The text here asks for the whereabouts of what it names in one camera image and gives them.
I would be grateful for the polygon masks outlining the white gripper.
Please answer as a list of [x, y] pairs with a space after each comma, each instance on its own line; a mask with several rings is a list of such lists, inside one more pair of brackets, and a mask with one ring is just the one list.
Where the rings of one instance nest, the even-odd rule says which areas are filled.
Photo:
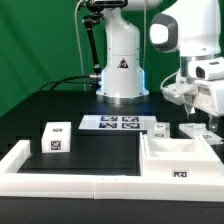
[[195, 109], [209, 116], [209, 130], [217, 131], [220, 116], [224, 115], [224, 58], [195, 56], [182, 58], [182, 76], [194, 89], [184, 94], [187, 119], [196, 121]]

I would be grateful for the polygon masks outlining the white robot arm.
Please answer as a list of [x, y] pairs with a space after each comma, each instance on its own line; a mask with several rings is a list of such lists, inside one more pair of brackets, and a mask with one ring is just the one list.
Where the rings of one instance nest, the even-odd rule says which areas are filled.
[[[149, 95], [139, 65], [140, 33], [125, 21], [121, 9], [103, 7], [107, 35], [107, 65], [97, 97], [111, 103], [131, 103]], [[221, 16], [218, 0], [177, 0], [156, 14], [150, 24], [150, 41], [160, 52], [179, 53], [176, 82], [161, 85], [163, 96], [183, 105], [191, 115], [197, 109], [209, 117], [216, 131], [224, 116], [224, 58], [220, 56]]]

